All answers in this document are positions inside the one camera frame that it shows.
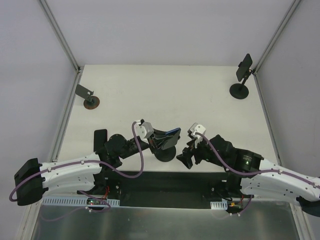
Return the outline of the blue edged black phone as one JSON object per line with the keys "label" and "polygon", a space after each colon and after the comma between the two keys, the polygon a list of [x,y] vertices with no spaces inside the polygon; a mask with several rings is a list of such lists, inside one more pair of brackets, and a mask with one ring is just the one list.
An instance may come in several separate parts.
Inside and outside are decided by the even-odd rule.
{"label": "blue edged black phone", "polygon": [[181,128],[177,127],[175,129],[167,131],[164,136],[164,143],[161,147],[162,150],[166,150],[174,147],[178,140],[180,139]]}

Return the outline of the black clamp phone stand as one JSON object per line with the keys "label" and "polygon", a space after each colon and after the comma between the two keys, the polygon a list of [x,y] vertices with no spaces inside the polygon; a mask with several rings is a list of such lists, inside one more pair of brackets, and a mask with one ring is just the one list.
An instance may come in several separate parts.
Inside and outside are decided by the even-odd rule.
{"label": "black clamp phone stand", "polygon": [[170,162],[176,157],[176,147],[170,147],[165,150],[159,149],[155,151],[154,156],[157,160],[161,162]]}

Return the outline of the black round base phone stand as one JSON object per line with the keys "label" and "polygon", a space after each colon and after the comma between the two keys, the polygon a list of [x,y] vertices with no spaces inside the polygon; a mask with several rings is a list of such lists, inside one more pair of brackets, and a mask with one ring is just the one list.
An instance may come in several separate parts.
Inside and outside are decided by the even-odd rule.
{"label": "black round base phone stand", "polygon": [[238,81],[238,83],[234,83],[230,86],[229,93],[233,98],[238,99],[238,100],[243,100],[248,97],[249,89],[245,85],[247,79],[242,80],[241,82]]}

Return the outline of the brown base phone stand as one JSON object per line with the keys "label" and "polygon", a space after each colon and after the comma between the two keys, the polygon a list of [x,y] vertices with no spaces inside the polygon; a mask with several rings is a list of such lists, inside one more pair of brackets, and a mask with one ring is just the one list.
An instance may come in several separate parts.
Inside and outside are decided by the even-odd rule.
{"label": "brown base phone stand", "polygon": [[76,85],[75,94],[83,98],[83,106],[87,110],[96,109],[100,105],[100,99],[94,95],[94,92],[80,84]]}

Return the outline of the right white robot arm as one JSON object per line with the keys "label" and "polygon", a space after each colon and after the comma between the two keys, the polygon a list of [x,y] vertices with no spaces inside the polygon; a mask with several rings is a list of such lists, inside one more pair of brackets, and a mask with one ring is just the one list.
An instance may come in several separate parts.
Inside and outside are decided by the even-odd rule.
{"label": "right white robot arm", "polygon": [[320,179],[277,165],[262,155],[236,148],[219,134],[211,139],[197,133],[176,157],[188,169],[201,161],[220,166],[228,173],[224,184],[230,197],[263,196],[282,200],[319,217]]}

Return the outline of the black phone with red case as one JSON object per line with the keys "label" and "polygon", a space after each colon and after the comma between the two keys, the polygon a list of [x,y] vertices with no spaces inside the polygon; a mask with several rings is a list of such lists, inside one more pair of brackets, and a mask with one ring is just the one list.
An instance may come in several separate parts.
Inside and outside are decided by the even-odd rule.
{"label": "black phone with red case", "polygon": [[105,146],[108,139],[107,129],[97,129],[93,133],[93,151],[97,152]]}

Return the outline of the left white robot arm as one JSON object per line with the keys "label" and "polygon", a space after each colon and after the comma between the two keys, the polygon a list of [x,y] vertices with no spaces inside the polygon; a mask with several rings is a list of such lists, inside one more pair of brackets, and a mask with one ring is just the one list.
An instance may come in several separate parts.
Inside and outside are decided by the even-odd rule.
{"label": "left white robot arm", "polygon": [[[126,139],[121,134],[107,138],[107,130],[94,132],[93,153],[64,162],[39,162],[38,158],[27,160],[15,173],[15,187],[9,195],[11,202],[27,206],[40,201],[44,196],[77,191],[92,191],[99,195],[105,191],[104,173],[114,171],[129,178],[138,178],[144,171],[144,150],[150,150],[155,158],[169,162],[176,156],[176,145],[181,129],[161,131],[143,125],[132,128],[133,137]],[[122,160],[138,154],[140,170],[129,175],[118,168]]]}

